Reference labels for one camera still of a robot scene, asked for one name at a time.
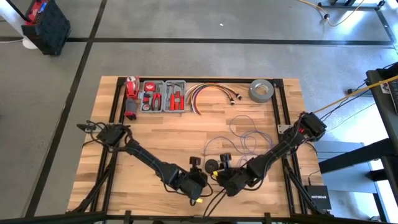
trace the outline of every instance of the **wooden tabletop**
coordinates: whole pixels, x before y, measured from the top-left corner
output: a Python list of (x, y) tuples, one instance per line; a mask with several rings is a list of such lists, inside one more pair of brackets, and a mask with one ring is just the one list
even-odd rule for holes
[[(117, 79), (118, 77), (102, 77), (91, 115), (92, 121), (105, 123), (108, 121)], [(284, 84), (290, 118), (294, 122), (304, 111), (300, 83), (298, 79), (287, 78), (284, 79)], [(194, 83), (187, 83), (188, 88), (192, 85)], [(273, 142), (277, 143), (271, 100), (263, 104), (251, 101), (248, 97), (249, 84), (247, 83), (225, 83), (225, 85), (241, 94), (243, 100), (236, 100), (236, 104), (231, 106), (224, 93), (216, 88), (206, 88), (197, 98), (202, 115), (190, 112), (186, 106), (187, 111), (181, 114), (138, 112), (136, 121), (125, 119), (125, 124), (131, 124), (134, 139), (142, 147), (160, 160), (176, 163), (186, 170), (190, 168), (190, 156), (201, 157), (201, 165), (205, 163), (203, 160), (204, 147), (217, 136), (230, 139), (241, 150), (240, 139), (229, 130), (230, 121), (238, 115), (247, 115), (252, 118), (256, 128), (270, 135)], [(280, 117), (284, 123), (278, 91), (276, 94)], [(119, 114), (120, 107), (121, 103), (119, 103), (116, 114)], [(231, 124), (231, 129), (242, 134), (253, 130), (254, 127), (249, 118), (238, 117)], [(257, 153), (264, 153), (270, 149), (269, 144), (259, 135), (254, 134), (253, 136), (257, 143), (253, 139), (247, 139), (248, 148), (253, 149), (256, 146)], [(102, 147), (95, 143), (88, 144), (83, 148), (68, 210), (77, 207), (94, 186), (101, 152)], [(230, 142), (219, 138), (212, 141), (207, 147), (206, 159), (219, 160), (219, 155), (225, 152), (230, 152), (233, 155), (232, 165), (235, 165), (241, 158), (240, 153)], [(308, 175), (319, 170), (317, 155), (309, 145), (304, 144), (297, 151), (297, 156), (303, 184), (307, 184)], [(319, 172), (311, 176), (311, 182), (313, 185), (322, 184)], [(211, 179), (210, 184), (215, 194), (221, 190), (221, 187)], [(293, 185), (292, 188), (296, 212), (300, 212), (297, 191)], [(203, 193), (207, 194), (208, 192), (209, 190), (206, 188)], [(103, 194), (104, 190), (100, 193), (98, 209), (101, 209)], [(203, 203), (197, 203), (191, 207), (186, 196), (167, 193), (152, 169), (134, 156), (119, 153), (108, 213), (124, 215), (125, 210), (130, 210), (132, 215), (203, 215), (211, 198), (203, 198)], [(234, 197), (225, 197), (211, 216), (263, 217), (265, 212), (271, 213), (272, 217), (290, 216), (280, 160), (272, 165), (259, 190), (255, 192), (241, 191)]]

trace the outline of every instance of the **duct tape roll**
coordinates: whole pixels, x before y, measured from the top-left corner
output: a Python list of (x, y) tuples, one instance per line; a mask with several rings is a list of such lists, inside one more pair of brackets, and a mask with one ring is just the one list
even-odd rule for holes
[[(262, 88), (266, 94), (256, 92), (256, 88)], [(254, 80), (250, 84), (249, 96), (256, 103), (265, 103), (271, 99), (274, 94), (274, 86), (267, 80)]]

